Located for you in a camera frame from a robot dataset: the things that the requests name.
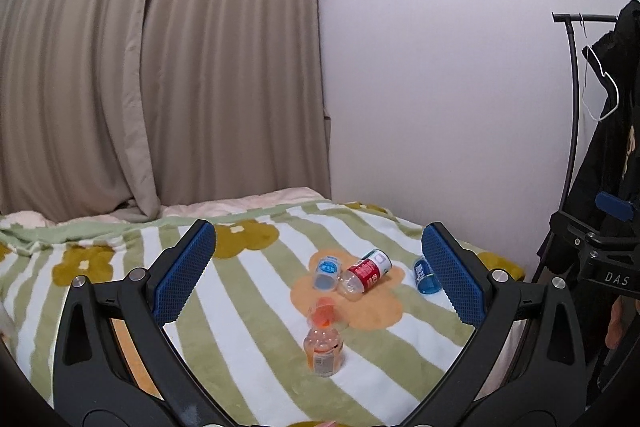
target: bed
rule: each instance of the bed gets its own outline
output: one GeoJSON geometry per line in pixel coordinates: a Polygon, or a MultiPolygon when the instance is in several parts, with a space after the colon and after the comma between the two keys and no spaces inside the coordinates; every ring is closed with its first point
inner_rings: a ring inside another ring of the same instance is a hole
{"type": "MultiPolygon", "coordinates": [[[[50,403],[57,325],[73,277],[104,282],[149,266],[195,217],[215,225],[216,251],[180,317],[164,330],[242,425],[396,425],[438,383],[472,333],[444,292],[425,296],[415,288],[412,264],[422,227],[375,205],[334,203],[292,188],[165,207],[161,219],[142,225],[111,216],[54,224],[22,212],[0,220],[0,296],[18,331],[8,346],[50,403]],[[373,247],[389,255],[393,268],[359,302],[338,298],[349,321],[344,367],[331,378],[314,377],[301,348],[305,312],[317,296],[310,270],[327,253],[349,264],[373,247]]],[[[126,328],[114,326],[139,386],[157,394],[126,328]]],[[[499,385],[514,338],[481,394],[499,385]]]]}

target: curtain pleat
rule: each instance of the curtain pleat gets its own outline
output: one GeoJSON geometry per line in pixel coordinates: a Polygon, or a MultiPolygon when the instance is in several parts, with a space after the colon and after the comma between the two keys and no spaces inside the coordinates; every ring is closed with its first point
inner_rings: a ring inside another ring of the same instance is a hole
{"type": "Polygon", "coordinates": [[[162,204],[329,196],[317,0],[148,0],[140,79],[162,204]]]}
{"type": "Polygon", "coordinates": [[[0,212],[63,221],[133,204],[157,215],[140,93],[145,3],[0,0],[0,212]]]}

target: orange bottle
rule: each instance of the orange bottle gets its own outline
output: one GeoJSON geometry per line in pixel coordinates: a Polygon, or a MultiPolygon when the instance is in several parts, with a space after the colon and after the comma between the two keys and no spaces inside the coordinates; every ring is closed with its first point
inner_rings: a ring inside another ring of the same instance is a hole
{"type": "Polygon", "coordinates": [[[319,377],[330,377],[342,366],[342,337],[334,327],[335,303],[331,297],[319,298],[309,314],[309,330],[303,347],[309,369],[319,377]]]}

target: silver bolt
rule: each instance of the silver bolt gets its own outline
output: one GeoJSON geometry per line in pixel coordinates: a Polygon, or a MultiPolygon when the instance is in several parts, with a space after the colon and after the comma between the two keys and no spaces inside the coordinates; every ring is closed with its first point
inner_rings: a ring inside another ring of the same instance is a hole
{"type": "Polygon", "coordinates": [[[146,270],[144,268],[134,268],[129,272],[129,279],[132,281],[140,281],[145,278],[146,270]]]}
{"type": "Polygon", "coordinates": [[[562,277],[554,277],[551,279],[551,284],[558,289],[562,289],[566,286],[566,282],[564,282],[562,277]]]}
{"type": "Polygon", "coordinates": [[[494,270],[491,273],[491,277],[497,282],[507,282],[509,280],[509,274],[504,270],[494,270]]]}
{"type": "Polygon", "coordinates": [[[71,284],[74,286],[74,288],[79,288],[80,286],[83,286],[85,282],[86,277],[84,275],[78,275],[74,277],[74,279],[71,281],[71,284]]]}

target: white wall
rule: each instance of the white wall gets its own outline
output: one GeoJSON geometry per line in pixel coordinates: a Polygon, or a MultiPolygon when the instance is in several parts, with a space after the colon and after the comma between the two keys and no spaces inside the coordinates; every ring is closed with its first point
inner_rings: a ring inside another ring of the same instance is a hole
{"type": "MultiPolygon", "coordinates": [[[[319,0],[334,198],[443,221],[531,272],[571,130],[567,38],[551,12],[617,14],[628,1],[319,0]]],[[[590,40],[610,27],[590,24],[590,40]]],[[[588,80],[599,113],[604,90],[588,80]]]]}

